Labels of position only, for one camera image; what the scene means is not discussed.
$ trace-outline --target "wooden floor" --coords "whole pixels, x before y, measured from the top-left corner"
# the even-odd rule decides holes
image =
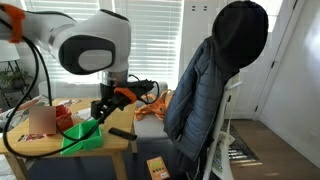
[[[233,120],[259,161],[232,162],[236,180],[320,180],[320,170],[259,121]]]

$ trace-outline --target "window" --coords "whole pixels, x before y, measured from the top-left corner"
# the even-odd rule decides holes
[[[129,73],[140,79],[178,82],[183,0],[112,0],[113,8],[126,16],[132,28]],[[60,11],[78,22],[100,8],[99,0],[26,0],[30,11]],[[50,78],[68,82],[92,82],[97,75],[76,76],[65,71],[52,56],[42,51]]]
[[[82,22],[94,15],[99,10],[99,0],[25,0],[24,7],[28,11],[59,11],[65,13],[77,22]],[[67,82],[98,82],[97,74],[89,76],[73,75],[66,71],[60,64],[45,50],[41,50],[46,61],[51,80],[66,80]]]
[[[129,73],[140,79],[178,82],[183,0],[114,0],[132,29]]]
[[[269,18],[269,29],[268,32],[272,32],[276,24],[277,17],[282,5],[283,0],[252,0],[262,6],[268,14]]]

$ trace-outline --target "wire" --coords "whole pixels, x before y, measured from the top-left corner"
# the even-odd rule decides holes
[[[153,83],[155,83],[155,84],[157,85],[157,91],[158,91],[158,93],[157,93],[156,99],[155,99],[154,101],[152,101],[152,102],[148,102],[148,101],[145,101],[145,100],[143,100],[143,99],[140,98],[139,100],[142,101],[142,102],[145,103],[145,104],[153,104],[153,103],[155,103],[155,102],[158,100],[158,98],[159,98],[159,94],[160,94],[159,84],[158,84],[157,81],[153,81]]]
[[[136,78],[138,81],[140,81],[140,79],[139,79],[137,76],[133,75],[133,74],[129,74],[129,77],[134,77],[134,78]]]
[[[46,75],[47,89],[48,89],[48,99],[49,99],[49,104],[50,104],[50,106],[52,106],[51,83],[50,83],[50,77],[49,77],[48,69],[47,69],[47,66],[46,66],[46,62],[44,61],[43,56],[42,56],[42,54],[40,53],[40,51],[39,51],[38,48],[36,48],[36,52],[38,53],[38,56],[40,57],[40,60],[41,60],[41,63],[42,63],[42,67],[43,67],[44,72],[45,72],[45,75]],[[78,140],[77,138],[72,138],[72,137],[66,135],[66,134],[60,129],[60,127],[58,126],[58,123],[56,123],[56,129],[58,130],[58,132],[59,132],[64,138],[67,138],[67,139],[72,140],[72,141]]]
[[[0,22],[2,24],[4,24],[5,26],[7,26],[9,29],[12,29],[11,25],[8,24],[7,22],[5,22],[3,19],[0,18]],[[78,142],[82,141],[82,140],[85,140],[87,138],[89,138],[93,133],[94,131],[99,127],[100,125],[100,122],[103,121],[108,115],[107,114],[103,114],[103,116],[98,120],[98,122],[96,123],[96,125],[87,133],[85,134],[83,137],[81,137],[80,139],[74,141],[73,143],[71,143],[70,145],[64,147],[64,148],[61,148],[61,149],[58,149],[56,151],[53,151],[53,152],[49,152],[49,153],[45,153],[45,154],[40,154],[40,155],[26,155],[26,154],[22,154],[22,153],[19,153],[17,151],[15,151],[9,144],[8,142],[8,129],[9,129],[9,125],[10,125],[10,122],[12,121],[13,119],[13,116],[15,115],[15,113],[17,112],[17,109],[21,106],[21,104],[26,100],[27,96],[30,94],[31,90],[33,89],[33,87],[35,86],[36,84],[36,81],[38,79],[38,75],[39,75],[39,60],[38,60],[38,56],[36,54],[36,52],[38,52],[39,50],[37,49],[37,47],[28,39],[26,38],[25,36],[22,36],[22,39],[27,43],[27,45],[29,46],[33,56],[34,56],[34,60],[35,60],[35,68],[36,68],[36,72],[35,72],[35,77],[33,78],[32,80],[32,83],[31,85],[29,86],[27,92],[23,95],[23,97],[19,100],[18,104],[15,106],[15,108],[13,109],[12,113],[10,114],[9,116],[9,119],[7,120],[5,126],[4,126],[4,132],[3,132],[3,142],[4,142],[4,145],[5,147],[8,149],[9,152],[11,152],[12,154],[14,155],[17,155],[17,156],[20,156],[20,157],[23,157],[23,158],[42,158],[42,157],[46,157],[46,156],[50,156],[50,155],[53,155],[53,154],[56,154],[56,153],[59,153],[61,151],[64,151],[70,147],[72,147],[73,145],[77,144]]]

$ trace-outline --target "green plastic tray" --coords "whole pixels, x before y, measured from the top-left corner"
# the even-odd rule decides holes
[[[86,133],[90,131],[90,129],[97,123],[97,121],[86,121],[83,123],[79,123],[72,128],[65,131],[65,134],[67,136],[73,137],[73,138],[81,138]],[[67,138],[63,138],[62,140],[62,147],[66,147],[69,144],[73,143],[74,141],[69,140]],[[71,146],[70,148],[60,152],[61,155],[70,155],[73,154],[80,149],[84,149],[85,151],[89,151],[94,148],[101,147],[103,145],[103,139],[102,139],[102,132],[99,128],[86,140],[80,141],[79,143]]]

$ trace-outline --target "cardboard box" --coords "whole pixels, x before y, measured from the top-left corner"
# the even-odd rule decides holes
[[[162,157],[157,157],[147,161],[152,180],[162,180],[170,178],[168,169],[163,162]]]

